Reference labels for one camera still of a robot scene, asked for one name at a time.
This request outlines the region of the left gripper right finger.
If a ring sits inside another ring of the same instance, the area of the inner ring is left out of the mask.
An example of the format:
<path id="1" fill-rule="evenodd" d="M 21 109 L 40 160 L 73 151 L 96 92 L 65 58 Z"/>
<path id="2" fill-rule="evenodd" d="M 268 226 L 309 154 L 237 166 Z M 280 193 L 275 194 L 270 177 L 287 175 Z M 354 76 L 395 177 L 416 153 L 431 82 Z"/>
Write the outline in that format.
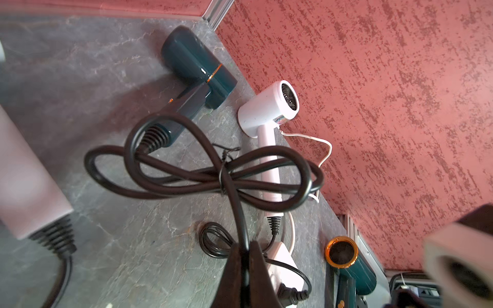
<path id="1" fill-rule="evenodd" d="M 272 286 L 262 249 L 257 241 L 250 243 L 249 287 L 247 295 L 247 307 L 282 307 Z"/>

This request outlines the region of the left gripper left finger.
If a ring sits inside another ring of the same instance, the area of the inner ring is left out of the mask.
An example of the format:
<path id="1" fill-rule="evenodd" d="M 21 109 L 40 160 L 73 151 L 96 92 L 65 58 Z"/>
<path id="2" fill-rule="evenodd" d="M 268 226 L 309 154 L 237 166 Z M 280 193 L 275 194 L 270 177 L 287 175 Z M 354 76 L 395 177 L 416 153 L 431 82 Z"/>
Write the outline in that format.
<path id="1" fill-rule="evenodd" d="M 211 308 L 242 307 L 243 264 L 240 247 L 231 247 Z"/>

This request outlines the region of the white round hair dryer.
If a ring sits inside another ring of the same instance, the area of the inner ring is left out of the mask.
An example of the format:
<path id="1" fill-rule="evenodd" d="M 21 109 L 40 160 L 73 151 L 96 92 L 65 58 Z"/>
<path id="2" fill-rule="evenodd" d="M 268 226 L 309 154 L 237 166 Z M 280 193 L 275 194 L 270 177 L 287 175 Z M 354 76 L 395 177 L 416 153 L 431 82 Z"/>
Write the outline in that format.
<path id="1" fill-rule="evenodd" d="M 293 87 L 286 80 L 274 82 L 238 110 L 238 123 L 242 131 L 258 140 L 260 148 L 275 146 L 275 129 L 293 119 L 299 112 L 299 100 Z M 264 182 L 280 183 L 279 169 L 262 172 Z M 280 193 L 263 192 L 263 200 L 280 202 Z M 282 213 L 265 212 L 272 235 L 279 234 Z"/>

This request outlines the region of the dark green hair dryer back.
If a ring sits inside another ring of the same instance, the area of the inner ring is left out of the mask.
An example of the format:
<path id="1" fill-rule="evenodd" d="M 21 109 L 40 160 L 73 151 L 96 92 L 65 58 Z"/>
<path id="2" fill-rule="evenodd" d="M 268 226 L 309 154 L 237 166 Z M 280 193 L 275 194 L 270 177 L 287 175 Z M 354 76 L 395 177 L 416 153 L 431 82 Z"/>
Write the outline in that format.
<path id="1" fill-rule="evenodd" d="M 185 26 L 175 28 L 161 49 L 164 64 L 186 88 L 160 110 L 193 119 L 206 107 L 215 110 L 237 85 L 237 79 L 205 44 Z"/>

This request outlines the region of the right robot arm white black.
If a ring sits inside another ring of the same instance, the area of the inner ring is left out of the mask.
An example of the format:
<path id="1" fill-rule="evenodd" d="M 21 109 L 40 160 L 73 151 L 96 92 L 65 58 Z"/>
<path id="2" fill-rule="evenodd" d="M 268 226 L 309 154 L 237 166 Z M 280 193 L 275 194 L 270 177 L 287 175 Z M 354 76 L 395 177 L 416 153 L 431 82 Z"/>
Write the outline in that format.
<path id="1" fill-rule="evenodd" d="M 440 307 L 492 307 L 492 204 L 427 236 L 424 272 L 439 287 Z"/>

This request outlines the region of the white square hair dryer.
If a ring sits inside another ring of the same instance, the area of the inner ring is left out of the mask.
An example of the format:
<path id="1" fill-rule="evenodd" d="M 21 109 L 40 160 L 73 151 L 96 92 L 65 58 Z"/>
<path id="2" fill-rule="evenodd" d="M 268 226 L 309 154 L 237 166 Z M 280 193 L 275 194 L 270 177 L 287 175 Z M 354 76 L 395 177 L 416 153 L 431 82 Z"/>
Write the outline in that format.
<path id="1" fill-rule="evenodd" d="M 1 223 L 19 240 L 37 241 L 59 259 L 77 248 L 73 207 L 9 115 L 1 111 Z"/>

